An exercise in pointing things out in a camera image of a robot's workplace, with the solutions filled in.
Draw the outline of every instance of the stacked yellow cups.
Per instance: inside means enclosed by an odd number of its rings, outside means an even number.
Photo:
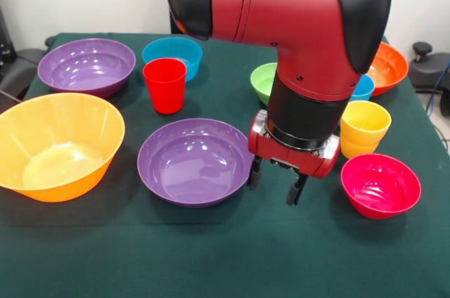
[[[350,102],[340,123],[342,154],[351,159],[375,152],[391,123],[389,112],[377,103]]]

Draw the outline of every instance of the red robot arm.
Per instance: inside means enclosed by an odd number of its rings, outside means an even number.
[[[391,0],[169,0],[189,35],[273,46],[278,67],[269,105],[253,120],[249,149],[296,171],[289,204],[308,176],[324,177],[339,153],[333,135],[383,37]]]

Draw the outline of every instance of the bowl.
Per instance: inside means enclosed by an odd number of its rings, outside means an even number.
[[[202,47],[196,41],[181,37],[155,40],[142,51],[142,59],[145,64],[160,58],[173,58],[182,61],[188,68],[186,82],[191,81],[197,75],[202,57]]]
[[[277,63],[269,63],[257,67],[250,75],[250,83],[259,99],[265,106],[269,103],[272,85],[274,84]]]
[[[381,154],[349,160],[341,182],[353,207],[369,219],[388,219],[413,208],[422,193],[420,181],[403,162]]]
[[[39,78],[55,91],[107,98],[127,82],[136,56],[109,39],[81,39],[47,53],[37,68]]]
[[[248,180],[253,155],[233,126],[213,119],[172,122],[151,134],[137,159],[141,180],[163,200],[188,208],[224,201]]]
[[[393,89],[408,75],[409,64],[392,46],[381,43],[367,74],[375,82],[372,96],[379,96]]]
[[[103,177],[125,124],[109,102],[55,93],[0,115],[0,186],[42,202],[72,200]]]

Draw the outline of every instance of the bowl rim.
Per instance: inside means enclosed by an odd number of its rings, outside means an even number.
[[[247,140],[247,136],[241,130],[239,130],[238,128],[234,127],[231,124],[228,124],[228,123],[223,122],[221,120],[211,119],[211,118],[207,118],[207,117],[190,117],[190,118],[187,118],[187,119],[180,119],[180,120],[177,120],[177,121],[174,121],[174,122],[170,122],[169,124],[165,124],[164,126],[159,127],[158,129],[156,129],[153,133],[151,133],[144,140],[144,142],[142,143],[141,147],[139,148],[138,155],[137,155],[137,158],[136,158],[136,167],[138,169],[139,178],[141,179],[141,182],[146,186],[146,188],[150,192],[155,194],[156,196],[162,198],[163,200],[171,202],[171,203],[173,203],[175,205],[178,205],[178,206],[182,206],[182,207],[185,207],[186,205],[189,206],[189,207],[192,207],[192,208],[194,208],[194,207],[205,207],[205,206],[209,206],[209,205],[213,205],[215,203],[221,202],[221,201],[225,200],[226,198],[231,197],[233,194],[235,194],[238,190],[240,190],[244,186],[244,184],[246,182],[246,180],[244,180],[243,183],[239,187],[237,187],[236,189],[230,190],[229,192],[227,192],[225,195],[223,195],[219,199],[211,200],[211,201],[207,201],[207,202],[186,204],[186,203],[182,203],[182,202],[179,202],[179,201],[175,201],[173,198],[170,198],[170,197],[168,197],[166,195],[163,195],[161,193],[156,193],[154,191],[154,189],[146,181],[144,181],[145,179],[143,178],[142,170],[141,170],[141,168],[139,168],[139,162],[140,162],[140,160],[141,160],[141,158],[143,156],[143,149],[147,145],[147,142],[149,142],[149,140],[152,137],[158,135],[161,131],[164,131],[167,127],[174,126],[174,124],[179,124],[179,123],[182,123],[182,122],[191,122],[191,121],[198,121],[198,120],[206,121],[206,122],[220,123],[220,124],[226,125],[227,127],[232,128],[233,130],[235,130],[236,133],[238,133],[242,138],[245,138],[245,140]]]
[[[124,141],[124,137],[125,137],[125,120],[122,116],[122,113],[110,102],[108,102],[107,100],[100,98],[98,96],[92,96],[91,94],[84,94],[84,93],[75,93],[75,92],[63,92],[63,93],[53,93],[53,94],[46,94],[43,96],[37,96],[35,98],[31,98],[29,100],[23,101],[11,108],[9,108],[8,110],[6,110],[5,112],[0,114],[0,121],[2,120],[2,118],[7,115],[10,112],[13,112],[15,110],[17,110],[18,108],[21,107],[25,107],[26,105],[29,105],[30,103],[36,103],[39,102],[43,99],[50,99],[50,98],[62,98],[65,97],[67,95],[71,95],[71,96],[77,96],[80,98],[87,98],[87,99],[95,99],[97,101],[99,101],[100,103],[103,103],[105,105],[108,106],[109,110],[112,110],[116,115],[119,115],[119,119],[120,121],[120,129],[121,129],[121,138],[119,140],[119,142],[117,143],[117,146],[114,148],[114,150],[111,152],[111,154],[109,154],[108,157],[104,157],[102,160],[102,164],[98,167],[93,169],[92,171],[89,171],[88,173],[77,177],[74,180],[68,181],[68,182],[64,182],[64,183],[57,183],[56,185],[52,185],[52,186],[48,186],[48,187],[43,187],[43,188],[37,188],[37,189],[26,189],[26,188],[19,188],[19,187],[12,187],[12,186],[7,186],[6,184],[0,183],[0,186],[3,188],[7,188],[7,189],[11,189],[11,190],[18,190],[18,191],[27,191],[27,192],[34,192],[34,191],[41,191],[41,190],[49,190],[49,189],[54,189],[54,188],[59,188],[59,187],[63,187],[66,186],[67,184],[70,184],[72,182],[78,181],[80,179],[83,179],[86,176],[89,176],[93,173],[95,173],[96,171],[98,171],[100,168],[103,168],[105,163],[107,163],[108,161],[112,160],[115,156],[115,154],[117,153],[117,151],[120,149],[120,146],[122,145],[123,141]]]
[[[395,161],[395,162],[399,163],[401,166],[403,166],[403,167],[405,168],[405,170],[409,171],[409,172],[414,176],[414,179],[416,180],[416,184],[417,184],[417,186],[418,186],[419,192],[418,192],[417,198],[414,200],[414,202],[413,202],[411,205],[409,205],[408,207],[403,208],[403,209],[401,209],[401,210],[391,210],[391,211],[390,211],[390,210],[374,209],[374,208],[369,207],[368,205],[366,205],[366,204],[364,204],[364,203],[358,201],[358,200],[357,200],[357,199],[349,192],[349,190],[348,190],[347,187],[345,186],[344,180],[343,180],[343,175],[344,175],[344,171],[345,171],[346,167],[348,167],[348,166],[349,166],[352,162],[354,162],[355,160],[357,160],[357,159],[359,159],[359,158],[363,158],[363,157],[368,157],[368,156],[381,156],[381,157],[384,158],[384,159],[391,160],[391,161]],[[412,209],[414,206],[416,206],[416,204],[419,202],[420,198],[422,197],[422,185],[420,184],[420,179],[418,178],[418,176],[417,176],[417,174],[414,172],[414,170],[412,170],[410,167],[408,167],[407,164],[405,164],[404,162],[402,162],[402,161],[396,159],[395,157],[392,157],[392,156],[389,156],[389,155],[385,155],[385,154],[379,154],[379,153],[362,154],[362,155],[358,155],[358,156],[353,157],[352,159],[348,160],[348,161],[344,164],[344,166],[342,167],[342,170],[341,170],[341,172],[340,172],[340,183],[341,183],[341,186],[344,188],[344,191],[345,191],[345,193],[347,194],[347,196],[348,196],[349,198],[351,198],[353,201],[355,201],[358,205],[360,205],[360,206],[362,206],[362,207],[364,207],[364,208],[366,208],[366,209],[372,210],[372,211],[374,211],[374,212],[379,212],[379,213],[383,213],[383,214],[402,214],[402,213],[404,213],[404,212],[407,212],[407,211],[409,211],[410,209]]]
[[[109,43],[119,44],[119,45],[123,46],[128,52],[130,52],[130,54],[133,57],[133,62],[131,63],[131,69],[126,73],[125,76],[123,76],[122,78],[118,79],[116,82],[113,82],[112,84],[106,84],[106,85],[101,86],[101,87],[96,87],[96,88],[93,88],[93,89],[66,89],[66,88],[61,88],[61,87],[55,86],[55,84],[52,84],[49,80],[43,78],[42,72],[41,72],[42,71],[41,65],[48,57],[50,57],[50,55],[54,51],[60,50],[62,48],[68,47],[68,46],[76,44],[76,43],[80,43],[82,41],[106,41],[106,42],[109,42]],[[78,93],[80,93],[80,92],[82,92],[82,93],[94,93],[94,92],[99,91],[101,89],[105,89],[105,88],[108,88],[110,86],[114,86],[116,84],[120,84],[121,82],[124,82],[125,80],[127,80],[129,78],[129,76],[132,74],[132,72],[134,71],[135,68],[136,68],[136,54],[133,52],[133,50],[129,46],[125,45],[124,43],[122,43],[120,41],[117,41],[117,40],[106,39],[106,38],[83,38],[83,39],[73,40],[73,41],[69,41],[67,43],[61,44],[60,46],[55,47],[53,50],[49,51],[39,61],[39,64],[37,66],[37,76],[40,78],[40,80],[43,83],[45,83],[45,85],[47,85],[47,86],[49,86],[52,89],[55,89],[57,91],[64,91],[64,92],[67,92],[67,93],[72,93],[72,92],[73,93],[77,93],[77,92]]]
[[[400,84],[403,80],[405,80],[405,78],[408,76],[408,71],[409,71],[409,63],[408,60],[400,53],[400,51],[398,51],[395,47],[393,47],[392,45],[385,43],[385,42],[380,42],[380,46],[378,48],[378,50],[380,50],[380,48],[385,47],[388,48],[391,51],[394,51],[396,54],[399,55],[399,57],[402,59],[402,61],[406,64],[406,70],[403,73],[402,76],[400,76],[399,78],[397,78],[394,82],[391,82],[390,84],[386,84],[386,85],[382,85],[382,86],[376,86],[375,83],[375,89],[374,91],[381,91],[381,90],[385,90],[385,89],[390,89],[398,84]]]
[[[151,41],[150,43],[148,43],[147,45],[144,46],[144,48],[143,48],[143,50],[142,50],[142,52],[141,52],[141,57],[142,57],[142,61],[143,61],[144,65],[148,64],[150,61],[157,60],[157,59],[160,59],[160,58],[169,58],[169,57],[165,56],[165,57],[159,57],[159,58],[156,58],[156,59],[152,59],[152,60],[147,61],[147,60],[144,58],[144,52],[146,52],[148,48],[150,48],[150,47],[152,47],[152,46],[157,46],[159,43],[168,41],[168,40],[170,40],[170,39],[177,39],[177,40],[184,41],[185,43],[190,44],[190,45],[192,45],[193,47],[195,47],[195,49],[197,50],[198,55],[197,55],[197,58],[195,59],[195,62],[188,63],[188,64],[186,64],[186,66],[189,67],[189,66],[191,66],[191,65],[194,65],[194,64],[196,64],[196,63],[199,63],[199,62],[202,60],[202,57],[203,57],[203,48],[200,46],[200,44],[199,44],[198,42],[196,42],[195,40],[193,40],[193,39],[191,39],[191,38],[188,38],[188,37],[180,37],[180,36],[173,36],[173,37],[172,37],[172,36],[169,35],[168,37],[163,37],[163,38],[159,38],[159,39],[156,39],[156,40],[154,40],[154,41]]]
[[[258,85],[255,83],[254,79],[255,79],[255,77],[258,75],[258,74],[257,74],[257,71],[258,71],[260,68],[262,68],[262,67],[264,67],[264,66],[272,66],[272,65],[278,66],[278,63],[277,63],[277,62],[273,62],[273,63],[266,63],[266,64],[263,64],[263,65],[260,65],[260,66],[256,67],[256,68],[252,71],[252,73],[250,74],[250,83],[251,83],[252,87],[255,89],[256,92],[261,93],[263,96],[270,96],[270,94],[267,94],[267,93],[264,93],[263,91],[261,91],[261,89],[260,89],[260,88],[258,87]]]

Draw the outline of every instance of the blue cup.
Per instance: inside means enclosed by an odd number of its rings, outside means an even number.
[[[174,58],[182,61],[188,68],[186,82],[191,81],[197,75],[202,57],[203,50],[196,41],[181,37],[155,40],[142,51],[142,59],[145,64],[160,58]]]
[[[375,91],[375,82],[367,74],[363,75],[359,80],[356,88],[353,91],[353,95],[350,101],[355,100],[369,100],[372,96],[373,91]]]

